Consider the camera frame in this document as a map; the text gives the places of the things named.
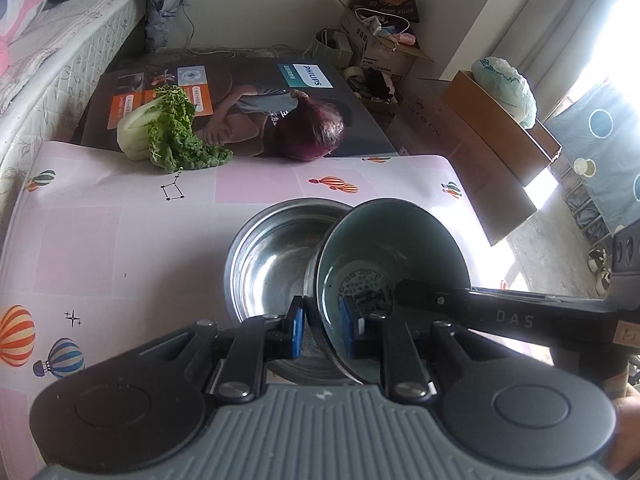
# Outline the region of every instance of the blue striped balloon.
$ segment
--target blue striped balloon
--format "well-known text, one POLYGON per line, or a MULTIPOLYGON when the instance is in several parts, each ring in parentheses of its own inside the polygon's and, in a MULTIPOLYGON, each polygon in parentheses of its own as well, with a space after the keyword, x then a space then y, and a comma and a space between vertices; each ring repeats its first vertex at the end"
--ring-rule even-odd
POLYGON ((54 377, 59 379, 83 369, 82 352, 76 343, 66 337, 58 339, 53 344, 46 361, 36 361, 33 365, 33 373, 38 377, 44 376, 46 372, 51 372, 54 377))

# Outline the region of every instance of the white plastic bag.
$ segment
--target white plastic bag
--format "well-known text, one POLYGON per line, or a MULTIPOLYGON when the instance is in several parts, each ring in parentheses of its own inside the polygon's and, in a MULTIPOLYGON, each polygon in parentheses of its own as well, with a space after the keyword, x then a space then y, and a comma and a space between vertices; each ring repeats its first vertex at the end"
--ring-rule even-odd
POLYGON ((471 67, 476 82, 524 129, 536 124, 536 100, 529 83, 499 57, 483 57, 471 67))

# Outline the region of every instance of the lettuce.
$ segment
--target lettuce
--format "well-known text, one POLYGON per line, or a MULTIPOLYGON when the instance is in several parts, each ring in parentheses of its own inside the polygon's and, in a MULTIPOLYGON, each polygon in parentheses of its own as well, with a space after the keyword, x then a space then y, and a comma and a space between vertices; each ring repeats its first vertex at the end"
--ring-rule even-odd
POLYGON ((121 118, 118 145, 130 160, 150 158, 167 173, 213 168, 231 160, 221 146, 208 146, 191 128, 195 108, 184 89, 162 86, 156 98, 121 118))

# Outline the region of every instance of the red onion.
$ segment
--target red onion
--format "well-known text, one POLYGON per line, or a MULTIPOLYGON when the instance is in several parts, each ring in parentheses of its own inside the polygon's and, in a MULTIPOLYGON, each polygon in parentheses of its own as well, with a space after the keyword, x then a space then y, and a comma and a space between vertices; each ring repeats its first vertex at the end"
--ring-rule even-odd
POLYGON ((293 90, 298 105, 278 121, 274 140, 281 155, 315 160, 337 148, 344 138, 344 121, 331 104, 293 90))

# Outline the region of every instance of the gray curtain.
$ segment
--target gray curtain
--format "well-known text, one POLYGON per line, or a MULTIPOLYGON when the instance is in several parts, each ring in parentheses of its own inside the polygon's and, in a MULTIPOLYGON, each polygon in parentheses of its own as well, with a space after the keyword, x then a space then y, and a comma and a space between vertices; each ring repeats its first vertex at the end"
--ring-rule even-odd
POLYGON ((528 0, 493 56, 527 78, 544 121, 589 63, 616 0, 528 0))

